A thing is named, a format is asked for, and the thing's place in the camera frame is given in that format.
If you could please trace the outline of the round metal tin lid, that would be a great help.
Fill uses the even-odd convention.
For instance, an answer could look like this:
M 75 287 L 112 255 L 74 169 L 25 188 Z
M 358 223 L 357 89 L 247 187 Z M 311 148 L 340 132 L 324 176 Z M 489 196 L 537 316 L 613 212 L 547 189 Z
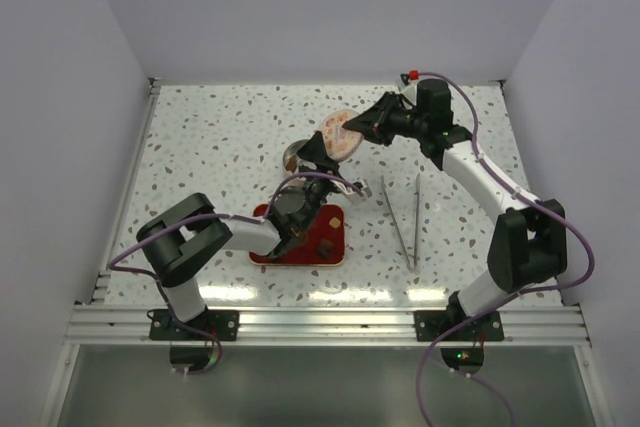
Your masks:
M 322 134 L 325 150 L 335 162 L 341 163 L 351 157 L 364 140 L 364 135 L 348 130 L 344 124 L 358 116 L 351 109 L 336 111 L 327 116 L 318 127 Z

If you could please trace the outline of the brown rectangular chocolate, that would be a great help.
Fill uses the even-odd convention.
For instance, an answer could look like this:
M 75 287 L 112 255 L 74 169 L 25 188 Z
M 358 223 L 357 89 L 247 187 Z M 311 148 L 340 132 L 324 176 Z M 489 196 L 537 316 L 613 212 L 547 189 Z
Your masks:
M 295 159 L 290 159 L 285 165 L 285 169 L 290 172 L 294 172 L 297 169 L 297 161 Z

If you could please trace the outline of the metal tweezers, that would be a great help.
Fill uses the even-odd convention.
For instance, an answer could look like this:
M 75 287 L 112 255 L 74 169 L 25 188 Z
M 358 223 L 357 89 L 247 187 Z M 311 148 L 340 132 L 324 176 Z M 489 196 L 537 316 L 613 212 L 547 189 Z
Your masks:
M 409 272 L 413 273 L 418 267 L 418 254 L 420 247 L 421 174 L 417 173 L 414 178 L 413 241 L 410 249 L 407 248 L 401 228 L 398 224 L 398 220 L 388 194 L 386 179 L 383 175 L 380 176 L 380 187 L 383 198 L 383 205 L 386 207 L 386 213 L 389 216 L 389 225 L 394 230 L 394 234 L 399 243 L 400 253 L 403 256 L 406 268 Z

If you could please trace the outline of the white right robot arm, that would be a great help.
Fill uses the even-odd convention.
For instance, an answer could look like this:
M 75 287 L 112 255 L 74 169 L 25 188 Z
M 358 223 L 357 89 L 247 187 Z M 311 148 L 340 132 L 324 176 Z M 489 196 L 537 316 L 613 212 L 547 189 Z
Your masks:
M 445 326 L 464 340 L 480 329 L 481 312 L 565 272 L 565 212 L 559 202 L 521 189 L 485 155 L 478 129 L 455 122 L 456 86 L 421 73 L 402 79 L 402 90 L 385 93 L 343 127 L 378 145 L 388 146 L 397 136 L 417 141 L 421 153 L 460 183 L 492 221 L 486 271 L 449 299 Z

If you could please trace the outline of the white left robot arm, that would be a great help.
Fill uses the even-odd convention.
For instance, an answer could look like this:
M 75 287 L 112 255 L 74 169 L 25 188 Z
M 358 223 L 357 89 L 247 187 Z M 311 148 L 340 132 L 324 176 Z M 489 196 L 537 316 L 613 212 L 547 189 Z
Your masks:
M 320 132 L 299 142 L 288 161 L 294 173 L 259 217 L 217 215 L 207 196 L 195 193 L 138 231 L 136 239 L 174 312 L 172 326 L 185 339 L 207 330 L 196 274 L 219 250 L 278 260 L 303 245 L 330 194 L 356 200 L 370 196 L 364 181 L 351 183 L 339 174 Z

